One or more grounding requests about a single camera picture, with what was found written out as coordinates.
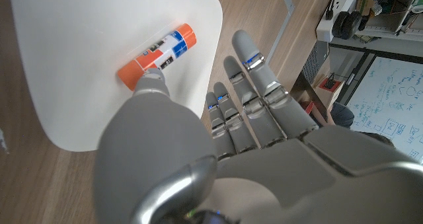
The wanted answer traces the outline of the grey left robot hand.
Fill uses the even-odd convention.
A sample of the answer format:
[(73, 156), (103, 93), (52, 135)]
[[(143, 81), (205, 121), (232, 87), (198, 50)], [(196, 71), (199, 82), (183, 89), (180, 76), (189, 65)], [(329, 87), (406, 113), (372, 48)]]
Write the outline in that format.
[(102, 133), (100, 223), (421, 223), (422, 166), (368, 135), (316, 122), (244, 30), (207, 94), (207, 131), (148, 70)]

